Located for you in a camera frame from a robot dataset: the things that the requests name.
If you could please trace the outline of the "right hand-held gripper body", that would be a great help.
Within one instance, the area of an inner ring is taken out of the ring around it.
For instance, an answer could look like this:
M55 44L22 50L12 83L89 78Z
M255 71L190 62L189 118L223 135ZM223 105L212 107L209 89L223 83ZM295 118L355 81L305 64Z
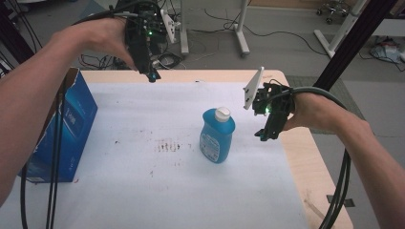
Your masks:
M266 116L263 129L273 130L278 135L283 131L292 109L291 88L275 79L264 82L260 88L264 71L265 69L260 67L244 87L244 108L252 108L255 115Z

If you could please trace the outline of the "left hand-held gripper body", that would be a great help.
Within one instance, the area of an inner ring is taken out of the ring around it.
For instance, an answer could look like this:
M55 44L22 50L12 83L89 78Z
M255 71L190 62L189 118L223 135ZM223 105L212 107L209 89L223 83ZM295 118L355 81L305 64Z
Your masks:
M125 44L139 73L157 73L160 45L176 41L176 23L157 0L117 0L114 16L124 17Z

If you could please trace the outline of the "blue bottle with white cap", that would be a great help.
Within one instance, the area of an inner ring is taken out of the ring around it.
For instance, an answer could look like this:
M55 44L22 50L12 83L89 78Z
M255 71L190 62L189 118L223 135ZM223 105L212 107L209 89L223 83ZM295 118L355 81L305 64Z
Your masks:
M235 122L226 107L213 108L202 114L200 150L213 163L222 163L230 151Z

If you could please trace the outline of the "blue cardboard box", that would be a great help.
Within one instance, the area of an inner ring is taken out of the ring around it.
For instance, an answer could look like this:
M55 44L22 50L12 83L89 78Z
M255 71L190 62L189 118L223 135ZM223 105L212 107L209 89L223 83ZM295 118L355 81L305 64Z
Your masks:
M97 105L78 68L70 68L62 82L58 108L50 109L41 137L28 163L26 180L49 183L55 148L59 150L58 181L72 182L93 126Z

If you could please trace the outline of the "person's right hand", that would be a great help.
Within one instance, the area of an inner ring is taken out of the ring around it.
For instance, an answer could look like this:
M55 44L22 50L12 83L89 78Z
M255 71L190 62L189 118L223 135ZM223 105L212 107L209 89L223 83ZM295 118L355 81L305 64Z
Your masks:
M351 115L322 95L302 93L293 97L294 111L286 122L284 131L307 127L337 134L339 125Z

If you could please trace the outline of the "person's left hand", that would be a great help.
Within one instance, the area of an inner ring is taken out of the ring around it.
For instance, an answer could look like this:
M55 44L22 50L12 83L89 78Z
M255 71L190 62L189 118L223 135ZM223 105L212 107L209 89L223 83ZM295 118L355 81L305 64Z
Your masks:
M110 54L136 70L124 41L126 21L123 18L104 18L82 22L56 32L44 47L61 53L68 63L84 51Z

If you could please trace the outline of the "white metal stand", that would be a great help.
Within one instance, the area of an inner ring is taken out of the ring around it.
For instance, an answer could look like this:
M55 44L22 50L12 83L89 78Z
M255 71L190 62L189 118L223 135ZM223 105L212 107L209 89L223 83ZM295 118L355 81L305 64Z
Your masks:
M179 0L181 54L190 54L189 33L231 31L241 56L250 54L244 35L245 16L251 0Z

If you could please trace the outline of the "white table mat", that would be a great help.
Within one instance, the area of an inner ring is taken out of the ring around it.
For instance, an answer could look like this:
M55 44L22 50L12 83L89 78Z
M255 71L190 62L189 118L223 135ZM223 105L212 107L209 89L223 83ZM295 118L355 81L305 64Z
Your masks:
M74 180L15 185L0 229L307 229L286 154L254 134L240 83L94 83L96 118ZM226 107L230 151L200 150L203 113Z

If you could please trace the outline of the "white angled stand leg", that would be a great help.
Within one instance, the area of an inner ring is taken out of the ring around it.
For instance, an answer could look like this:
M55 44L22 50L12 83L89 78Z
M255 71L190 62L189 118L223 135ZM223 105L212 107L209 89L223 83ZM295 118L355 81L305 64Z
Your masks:
M329 56L329 58L333 58L335 55L335 51L337 50L339 44L343 41L345 36L349 33L351 30L352 26L356 22L356 20L359 18L361 14L361 10L363 7L366 5L366 2L368 0L357 0L352 7L352 9L348 12L348 16L344 20L343 24L337 31L336 35L333 37L331 42L329 42L324 34L320 32L319 30L315 30L313 33L324 48L325 52Z

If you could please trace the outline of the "office chair base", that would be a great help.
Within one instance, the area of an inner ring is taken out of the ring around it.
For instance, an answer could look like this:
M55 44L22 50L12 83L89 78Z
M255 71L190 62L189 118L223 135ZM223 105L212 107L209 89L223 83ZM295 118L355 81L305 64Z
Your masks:
M345 18L349 15L351 9L352 6L349 5L345 0L325 0L325 2L317 9L316 14L321 16L327 12L328 16L326 17L325 22L328 25L331 25L333 18L336 15Z

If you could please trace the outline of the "blue-white clutter on floor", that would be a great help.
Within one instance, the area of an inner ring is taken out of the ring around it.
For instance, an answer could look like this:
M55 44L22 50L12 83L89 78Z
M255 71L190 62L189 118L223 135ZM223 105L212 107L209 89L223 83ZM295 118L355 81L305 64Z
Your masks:
M377 42L371 48L370 55L395 64L405 63L405 48L389 37Z

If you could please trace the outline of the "black aluminium post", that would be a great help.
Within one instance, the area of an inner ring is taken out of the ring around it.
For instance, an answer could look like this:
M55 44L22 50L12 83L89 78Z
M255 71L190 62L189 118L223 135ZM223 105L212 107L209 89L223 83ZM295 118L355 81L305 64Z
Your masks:
M370 0L314 87L329 90L398 0Z

